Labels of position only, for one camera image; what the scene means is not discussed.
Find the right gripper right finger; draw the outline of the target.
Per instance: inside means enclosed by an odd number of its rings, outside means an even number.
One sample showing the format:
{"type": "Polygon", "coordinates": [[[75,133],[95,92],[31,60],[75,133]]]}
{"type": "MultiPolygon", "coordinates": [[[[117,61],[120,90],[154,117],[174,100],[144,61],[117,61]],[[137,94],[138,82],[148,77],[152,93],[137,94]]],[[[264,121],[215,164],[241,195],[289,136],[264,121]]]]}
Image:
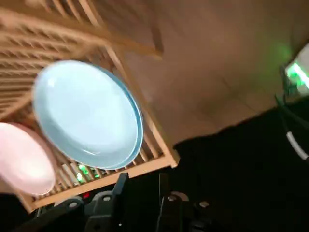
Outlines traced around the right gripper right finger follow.
{"type": "Polygon", "coordinates": [[[184,201],[172,193],[167,174],[159,175],[158,232],[211,232],[212,220],[205,208],[197,203],[184,201]]]}

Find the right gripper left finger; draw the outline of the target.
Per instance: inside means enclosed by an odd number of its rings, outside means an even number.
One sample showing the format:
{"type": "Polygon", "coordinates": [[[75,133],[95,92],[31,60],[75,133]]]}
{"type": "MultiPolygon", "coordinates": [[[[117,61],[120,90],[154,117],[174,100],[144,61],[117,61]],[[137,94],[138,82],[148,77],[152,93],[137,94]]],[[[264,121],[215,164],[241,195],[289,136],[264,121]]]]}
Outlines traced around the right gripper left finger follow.
{"type": "Polygon", "coordinates": [[[127,173],[121,173],[113,190],[90,203],[68,199],[21,226],[15,232],[122,232],[127,173]]]}

